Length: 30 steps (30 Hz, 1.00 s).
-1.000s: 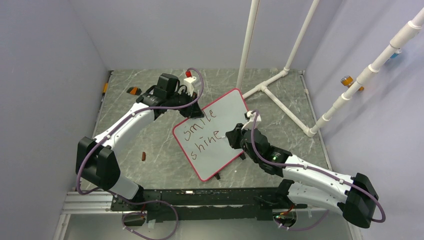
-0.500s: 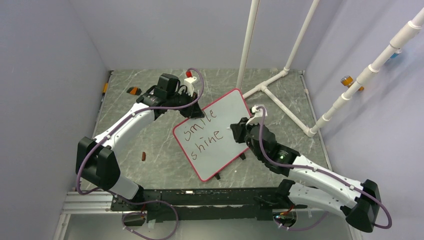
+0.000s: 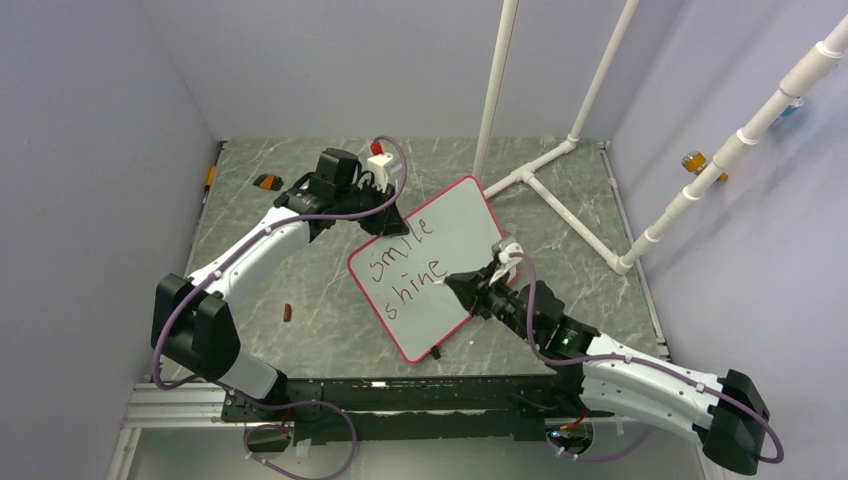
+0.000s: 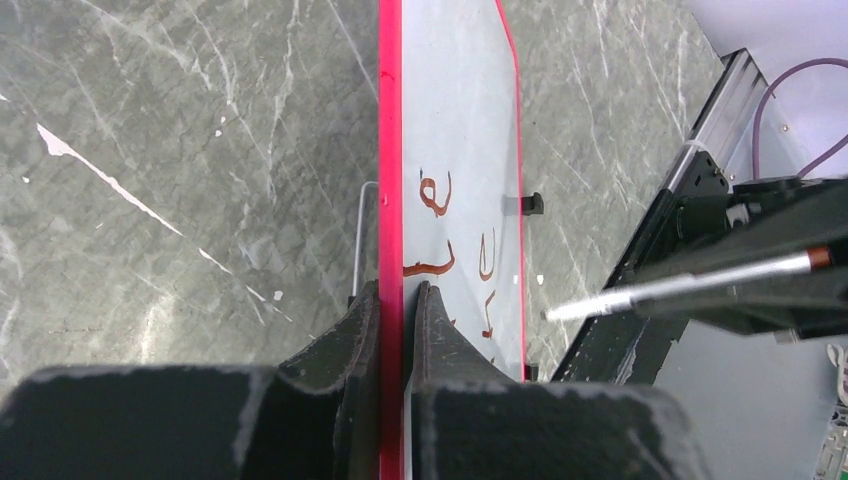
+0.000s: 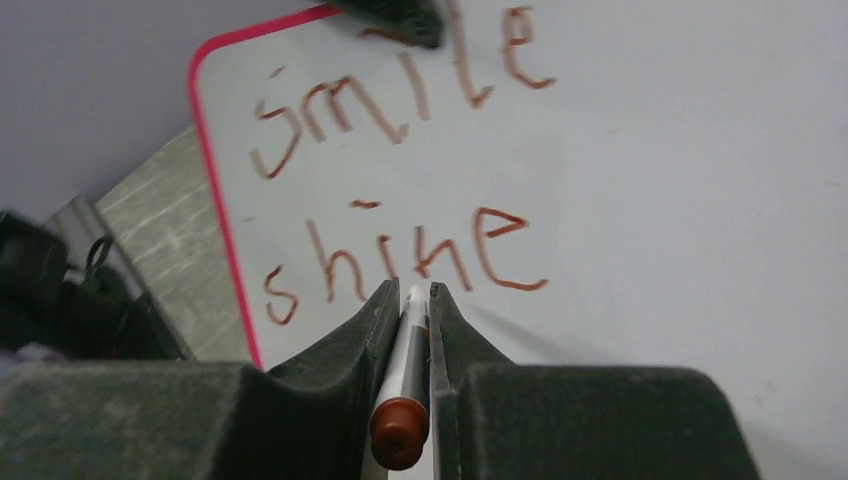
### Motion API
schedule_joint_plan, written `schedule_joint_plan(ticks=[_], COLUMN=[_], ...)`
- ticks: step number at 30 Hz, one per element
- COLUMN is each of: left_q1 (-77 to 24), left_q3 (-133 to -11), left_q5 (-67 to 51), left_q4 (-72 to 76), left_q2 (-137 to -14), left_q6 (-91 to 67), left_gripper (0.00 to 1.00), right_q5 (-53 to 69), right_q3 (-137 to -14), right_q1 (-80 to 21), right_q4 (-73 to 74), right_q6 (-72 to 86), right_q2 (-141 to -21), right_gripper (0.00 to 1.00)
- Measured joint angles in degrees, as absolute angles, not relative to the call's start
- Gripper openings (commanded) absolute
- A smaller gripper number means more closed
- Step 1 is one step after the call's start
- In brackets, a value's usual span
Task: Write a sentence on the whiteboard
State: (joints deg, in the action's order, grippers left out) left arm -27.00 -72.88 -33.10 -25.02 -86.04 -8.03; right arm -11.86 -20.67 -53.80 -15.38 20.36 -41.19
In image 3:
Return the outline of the red framed whiteboard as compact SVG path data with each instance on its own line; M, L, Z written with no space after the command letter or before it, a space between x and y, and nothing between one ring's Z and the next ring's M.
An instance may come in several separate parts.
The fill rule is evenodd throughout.
M470 318L446 275L476 271L504 237L484 189L465 176L406 216L410 233L377 237L354 250L347 268L401 357L418 363Z

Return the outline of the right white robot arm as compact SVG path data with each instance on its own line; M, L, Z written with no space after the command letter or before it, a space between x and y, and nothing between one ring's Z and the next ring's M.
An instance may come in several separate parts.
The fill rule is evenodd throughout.
M783 461L769 409L746 374L715 375L661 361L567 315L543 281L515 290L496 274L491 263L443 282L464 310L500 321L554 370L551 401L560 413L631 418L693 443L740 475Z

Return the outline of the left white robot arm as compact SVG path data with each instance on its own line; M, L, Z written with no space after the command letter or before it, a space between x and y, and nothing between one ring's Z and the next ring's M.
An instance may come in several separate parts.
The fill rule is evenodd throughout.
M398 237L410 228L396 206L408 179L408 160L385 137L371 155L339 148L321 152L315 169L282 191L247 234L187 277L166 275L155 290L151 328L152 380L162 390L181 386L162 379L162 359L248 398L264 420L279 417L290 400L288 378L242 345L232 310L287 258L339 221L357 223L376 237Z

